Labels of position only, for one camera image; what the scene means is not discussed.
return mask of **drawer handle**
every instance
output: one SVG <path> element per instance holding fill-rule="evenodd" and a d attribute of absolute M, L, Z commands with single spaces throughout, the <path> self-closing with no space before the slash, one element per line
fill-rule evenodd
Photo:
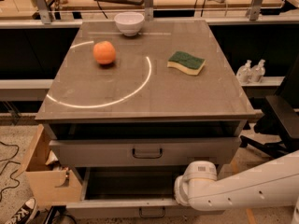
<path fill-rule="evenodd" d="M 135 149 L 133 148 L 132 150 L 132 155 L 136 159 L 160 159 L 163 156 L 163 150 L 160 148 L 159 149 L 159 154 L 156 156 L 146 156 L 146 155 L 137 155 Z"/>
<path fill-rule="evenodd" d="M 162 208 L 162 213 L 160 215 L 157 216 L 147 216 L 147 215 L 143 215 L 142 213 L 142 208 L 139 208 L 139 215 L 142 218 L 162 218 L 165 216 L 165 207 Z"/>

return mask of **wire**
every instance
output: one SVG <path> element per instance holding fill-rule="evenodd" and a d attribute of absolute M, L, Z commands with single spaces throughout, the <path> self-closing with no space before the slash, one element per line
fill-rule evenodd
<path fill-rule="evenodd" d="M 195 4 L 194 4 L 194 9 L 196 9 L 197 1 L 198 1 L 198 0 L 196 0 L 196 1 L 195 1 Z"/>
<path fill-rule="evenodd" d="M 105 11 L 102 9 L 99 0 L 96 0 L 97 6 L 99 7 L 99 9 L 102 11 L 102 13 L 104 14 L 104 16 L 106 17 L 106 19 L 108 19 L 108 16 L 106 15 Z"/>
<path fill-rule="evenodd" d="M 203 14 L 204 14 L 205 4 L 206 4 L 206 0 L 204 0 L 204 3 L 203 3 L 202 12 L 200 14 L 201 17 L 203 17 Z"/>
<path fill-rule="evenodd" d="M 17 161 L 12 161 L 12 159 L 15 158 L 15 157 L 17 156 L 17 154 L 18 154 L 20 148 L 19 148 L 19 146 L 17 146 L 17 145 L 7 145 L 7 144 L 5 144 L 5 143 L 3 143 L 3 142 L 1 142 L 1 141 L 0 141 L 0 144 L 1 144 L 2 146 L 6 146 L 6 147 L 16 147 L 16 148 L 17 148 L 17 151 L 14 153 L 14 155 L 13 155 L 12 157 L 10 157 L 10 158 L 8 158 L 8 159 L 0 160 L 0 161 L 7 161 L 7 163 L 4 165 L 3 169 L 2 169 L 1 172 L 0 172 L 0 175 L 1 175 L 10 163 L 14 163 L 14 164 L 18 164 L 18 165 L 20 165 L 19 162 L 17 162 Z M 17 171 L 18 171 L 18 170 L 15 170 L 14 172 L 12 172 L 12 173 L 10 174 L 9 178 L 10 178 L 11 180 L 13 180 L 13 181 L 16 181 L 18 184 L 17 184 L 16 186 L 9 186 L 9 187 L 5 187 L 5 188 L 1 189 L 1 190 L 0 190 L 0 202 L 2 201 L 2 193 L 3 193 L 6 189 L 15 189 L 16 187 L 19 186 L 20 181 L 12 177 Z"/>

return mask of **wooden surface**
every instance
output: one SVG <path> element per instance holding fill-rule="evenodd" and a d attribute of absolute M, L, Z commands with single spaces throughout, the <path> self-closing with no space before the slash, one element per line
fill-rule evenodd
<path fill-rule="evenodd" d="M 227 4 L 220 4 L 215 1 L 206 0 L 205 8 L 237 8 L 246 9 L 250 6 L 251 0 L 226 0 Z M 194 8 L 196 0 L 154 0 L 155 9 L 179 9 L 179 8 Z M 203 7 L 204 0 L 198 0 L 197 8 Z M 100 2 L 100 6 L 104 10 L 121 10 L 121 9 L 143 9 L 144 5 L 125 5 L 115 3 Z M 280 7 L 281 0 L 263 0 L 264 7 Z M 63 5 L 64 10 L 93 10 L 99 9 L 98 4 L 93 0 L 68 0 L 68 3 Z M 0 19 L 32 19 L 36 13 L 36 8 L 30 0 L 5 0 L 0 2 Z"/>

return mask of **floor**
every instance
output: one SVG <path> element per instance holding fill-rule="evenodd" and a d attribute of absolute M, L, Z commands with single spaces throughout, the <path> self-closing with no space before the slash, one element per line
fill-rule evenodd
<path fill-rule="evenodd" d="M 12 125 L 10 116 L 0 114 L 0 141 L 8 146 L 0 145 L 0 224 L 4 224 L 10 219 L 16 211 L 27 201 L 33 194 L 30 190 L 28 181 L 25 174 L 18 176 L 16 180 L 10 179 L 10 175 L 18 170 L 19 164 L 11 162 L 5 168 L 4 161 L 14 156 L 19 147 L 17 155 L 11 159 L 15 162 L 21 162 L 22 156 L 28 147 L 32 136 L 36 132 L 36 124 L 34 122 L 34 116 L 23 114 L 21 120 L 17 125 Z M 264 135 L 255 134 L 250 131 L 243 131 L 244 135 L 251 136 L 260 141 L 276 141 L 278 138 L 273 135 L 267 135 L 264 139 Z M 225 165 L 219 178 L 233 175 L 238 172 L 242 172 L 251 167 L 257 166 L 264 162 L 269 161 L 269 157 L 260 151 L 252 148 L 240 148 L 233 158 L 231 164 Z M 20 182 L 16 188 L 8 189 L 8 187 L 14 187 Z M 47 216 L 45 209 L 40 209 L 40 214 L 31 223 L 40 224 L 43 223 Z M 179 224 L 179 223 L 192 223 L 192 224 L 274 224 L 274 223 L 286 223 L 289 224 L 292 221 L 292 207 L 278 207 L 278 208 L 263 208 L 263 209 L 236 209 L 227 210 L 221 215 L 202 215 L 200 217 L 164 217 L 155 219 L 144 218 L 112 218 L 112 219 L 80 219 L 76 220 L 78 224 Z M 75 223 L 67 217 L 57 217 L 55 223 Z"/>

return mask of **orange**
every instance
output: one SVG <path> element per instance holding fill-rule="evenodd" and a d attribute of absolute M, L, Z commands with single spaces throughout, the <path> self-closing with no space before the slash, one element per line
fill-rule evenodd
<path fill-rule="evenodd" d="M 116 58 L 116 51 L 110 42 L 98 42 L 93 46 L 93 57 L 100 64 L 113 63 Z"/>

